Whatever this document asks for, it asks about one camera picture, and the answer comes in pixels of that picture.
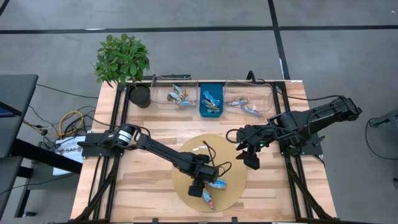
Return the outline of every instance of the clear plastic bin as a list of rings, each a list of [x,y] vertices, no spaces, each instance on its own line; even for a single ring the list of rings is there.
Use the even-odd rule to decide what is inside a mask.
[[[242,108],[242,105],[231,105],[230,101],[248,98],[244,104],[255,109],[258,116]],[[270,84],[253,84],[237,80],[227,80],[224,86],[224,112],[245,114],[248,116],[263,117],[272,109],[272,86]]]
[[[167,95],[174,91],[173,84],[186,91],[188,95],[184,101],[188,101],[188,105],[178,105],[167,99]],[[197,107],[198,87],[198,80],[154,76],[150,85],[150,100],[157,105],[158,109],[162,110],[193,110]]]

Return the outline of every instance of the blue bin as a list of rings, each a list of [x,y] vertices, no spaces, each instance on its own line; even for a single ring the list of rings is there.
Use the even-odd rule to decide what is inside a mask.
[[[210,95],[215,99],[219,100],[220,104],[218,105],[218,108],[220,111],[218,113],[208,113],[207,112],[207,107],[201,103],[203,100],[206,99],[206,97],[203,95],[204,91],[208,91]],[[223,85],[222,84],[201,84],[200,85],[200,106],[199,106],[199,112],[202,117],[206,118],[219,118],[221,114],[223,113]]]

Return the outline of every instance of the circular board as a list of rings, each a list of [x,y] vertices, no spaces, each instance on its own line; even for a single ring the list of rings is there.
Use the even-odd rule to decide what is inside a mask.
[[[215,189],[207,186],[206,190],[210,193],[213,199],[215,209],[211,209],[203,199],[203,197],[192,197],[188,195],[188,188],[192,184],[192,179],[181,173],[178,169],[172,169],[172,182],[175,191],[181,200],[183,200],[189,207],[199,212],[221,212],[235,204],[243,194],[246,186],[247,172],[243,160],[237,160],[235,157],[238,152],[235,150],[235,145],[228,142],[225,138],[215,134],[203,134],[187,141],[180,149],[180,152],[193,152],[195,154],[209,155],[207,147],[193,151],[199,146],[204,146],[202,141],[205,140],[210,147],[216,151],[214,159],[215,165],[230,161],[232,163],[231,169],[225,173],[221,179],[226,182],[226,189]]]

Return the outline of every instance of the green leaves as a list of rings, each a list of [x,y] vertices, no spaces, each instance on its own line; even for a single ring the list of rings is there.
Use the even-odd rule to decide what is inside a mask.
[[[148,50],[141,40],[122,34],[120,37],[108,35],[97,50],[95,63],[97,82],[126,83],[126,78],[141,81],[144,69],[149,69]]]
[[[136,67],[136,65],[131,64],[131,66],[130,66],[130,75],[131,75],[132,77],[134,77],[134,75],[136,75],[136,73],[137,73],[137,67]]]

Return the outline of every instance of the wooden table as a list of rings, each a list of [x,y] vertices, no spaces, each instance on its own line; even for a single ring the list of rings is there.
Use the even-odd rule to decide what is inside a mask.
[[[301,81],[285,81],[285,84],[289,96],[306,98]],[[115,88],[103,84],[95,119],[110,123],[115,94]],[[309,109],[307,101],[289,99],[289,102],[291,110]],[[121,100],[116,124],[120,123],[122,107]],[[205,133],[225,136],[227,130],[232,128],[240,128],[245,124],[267,123],[266,118],[273,115],[275,115],[274,106],[261,119],[227,112],[220,118],[214,119],[202,118],[198,108],[176,112],[159,110],[155,103],[147,109],[140,109],[130,103],[126,122],[148,128],[153,139],[178,150],[192,137]],[[93,131],[96,133],[102,133],[106,129],[107,126],[93,123]],[[238,217],[240,222],[294,221],[285,161],[280,154],[278,144],[272,143],[257,155],[260,158],[261,168],[259,170],[248,168],[246,189],[239,201],[220,213],[200,213],[185,205],[175,193],[170,175],[171,163],[142,150],[126,152],[120,161],[111,221],[151,222],[152,218],[159,218],[160,222],[230,222],[231,217]],[[323,164],[313,156],[302,156],[302,160],[309,191],[327,213],[335,216]],[[95,157],[84,161],[71,218],[77,217],[87,206],[96,161]],[[94,192],[98,186],[99,176],[98,174]],[[297,192],[302,216],[305,217],[302,194],[299,189]],[[107,196],[106,192],[101,203],[100,218],[104,217]]]

